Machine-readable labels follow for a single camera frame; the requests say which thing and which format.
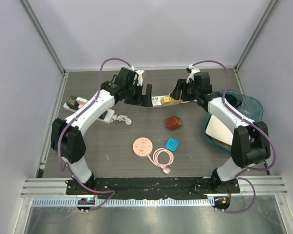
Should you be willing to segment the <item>yellow plug adapter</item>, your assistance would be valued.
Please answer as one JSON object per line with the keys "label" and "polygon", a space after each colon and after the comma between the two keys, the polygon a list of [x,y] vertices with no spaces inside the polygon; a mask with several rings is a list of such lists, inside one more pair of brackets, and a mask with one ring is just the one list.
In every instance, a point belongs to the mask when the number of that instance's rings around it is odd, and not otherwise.
{"label": "yellow plug adapter", "polygon": [[161,104],[162,104],[162,105],[166,105],[166,104],[169,104],[169,103],[171,103],[171,102],[172,102],[172,98],[169,97],[169,96],[163,97],[163,98],[161,99]]}

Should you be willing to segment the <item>short white power strip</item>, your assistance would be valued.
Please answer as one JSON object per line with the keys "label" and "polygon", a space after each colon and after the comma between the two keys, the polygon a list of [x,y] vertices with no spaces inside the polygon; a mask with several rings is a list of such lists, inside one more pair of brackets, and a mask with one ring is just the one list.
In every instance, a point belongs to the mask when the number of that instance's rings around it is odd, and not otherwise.
{"label": "short white power strip", "polygon": [[163,97],[166,97],[166,96],[152,96],[152,104],[153,104],[153,108],[169,105],[169,104],[166,104],[166,105],[162,105],[162,104],[161,104],[161,99],[162,99]]}

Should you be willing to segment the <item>red cube plug adapter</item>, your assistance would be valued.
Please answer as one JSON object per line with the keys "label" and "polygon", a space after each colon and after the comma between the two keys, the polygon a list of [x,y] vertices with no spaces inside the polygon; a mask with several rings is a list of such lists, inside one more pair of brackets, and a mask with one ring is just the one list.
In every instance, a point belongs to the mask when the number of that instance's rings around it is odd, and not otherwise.
{"label": "red cube plug adapter", "polygon": [[181,119],[178,116],[170,116],[166,119],[166,128],[169,130],[177,130],[182,126]]}

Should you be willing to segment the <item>round pink power socket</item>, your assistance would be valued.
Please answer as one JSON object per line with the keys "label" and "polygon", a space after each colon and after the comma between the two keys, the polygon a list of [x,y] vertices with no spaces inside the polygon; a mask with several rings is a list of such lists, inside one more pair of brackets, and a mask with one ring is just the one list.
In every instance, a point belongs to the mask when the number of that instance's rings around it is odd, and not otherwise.
{"label": "round pink power socket", "polygon": [[137,157],[145,158],[152,153],[153,144],[150,139],[140,137],[133,142],[132,149]]}

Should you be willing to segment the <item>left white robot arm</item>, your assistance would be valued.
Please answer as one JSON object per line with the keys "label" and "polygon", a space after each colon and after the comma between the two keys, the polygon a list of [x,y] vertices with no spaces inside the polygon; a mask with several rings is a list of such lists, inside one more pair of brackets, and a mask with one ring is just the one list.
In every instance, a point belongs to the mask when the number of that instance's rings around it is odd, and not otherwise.
{"label": "left white robot arm", "polygon": [[84,135],[103,113],[120,101],[152,107],[151,84],[146,86],[146,93],[142,93],[144,74],[144,70],[121,68],[112,80],[101,84],[93,98],[81,109],[66,119],[57,118],[52,123],[51,148],[57,153],[59,163],[71,170],[78,182],[78,190],[85,195],[94,190],[95,176],[85,161]]}

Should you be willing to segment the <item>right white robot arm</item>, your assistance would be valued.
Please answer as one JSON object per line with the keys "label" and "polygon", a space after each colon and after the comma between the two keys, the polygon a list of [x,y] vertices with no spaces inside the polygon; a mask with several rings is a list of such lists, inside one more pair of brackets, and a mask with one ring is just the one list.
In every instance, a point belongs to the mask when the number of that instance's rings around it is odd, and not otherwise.
{"label": "right white robot arm", "polygon": [[217,117],[233,134],[231,157],[211,175],[211,188],[225,192],[237,175],[253,169],[271,156],[268,127],[260,121],[245,117],[223,97],[214,92],[207,72],[191,73],[188,79],[179,79],[169,94],[175,101],[196,101],[206,112]]}

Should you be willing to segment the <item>long white power strip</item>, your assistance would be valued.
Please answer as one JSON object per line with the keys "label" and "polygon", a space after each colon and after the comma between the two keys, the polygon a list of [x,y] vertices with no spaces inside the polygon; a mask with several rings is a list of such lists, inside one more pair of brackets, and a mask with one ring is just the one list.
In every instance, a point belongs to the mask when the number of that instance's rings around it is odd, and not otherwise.
{"label": "long white power strip", "polygon": [[[77,112],[79,110],[79,109],[78,110],[70,109],[66,103],[63,105],[63,108],[71,112]],[[112,109],[108,109],[102,115],[100,115],[97,120],[110,124],[112,122],[112,118],[114,115],[115,115],[115,111]]]}

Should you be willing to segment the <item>blue plug adapter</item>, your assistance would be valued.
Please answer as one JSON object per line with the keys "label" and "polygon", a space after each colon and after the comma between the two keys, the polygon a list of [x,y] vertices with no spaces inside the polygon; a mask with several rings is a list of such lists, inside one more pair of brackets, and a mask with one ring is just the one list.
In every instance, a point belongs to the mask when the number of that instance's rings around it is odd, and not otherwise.
{"label": "blue plug adapter", "polygon": [[169,138],[165,144],[165,148],[171,152],[175,152],[179,146],[179,141],[174,138]]}

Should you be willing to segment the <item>orange cube plug adapter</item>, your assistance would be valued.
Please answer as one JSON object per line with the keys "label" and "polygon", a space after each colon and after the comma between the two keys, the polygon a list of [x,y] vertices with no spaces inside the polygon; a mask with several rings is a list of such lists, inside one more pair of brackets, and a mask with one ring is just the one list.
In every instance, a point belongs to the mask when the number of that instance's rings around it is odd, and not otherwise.
{"label": "orange cube plug adapter", "polygon": [[180,93],[178,100],[174,99],[171,95],[172,95],[172,92],[169,93],[169,96],[171,97],[171,102],[169,103],[169,105],[178,105],[178,104],[181,104],[181,102],[183,101],[181,99],[182,92]]}

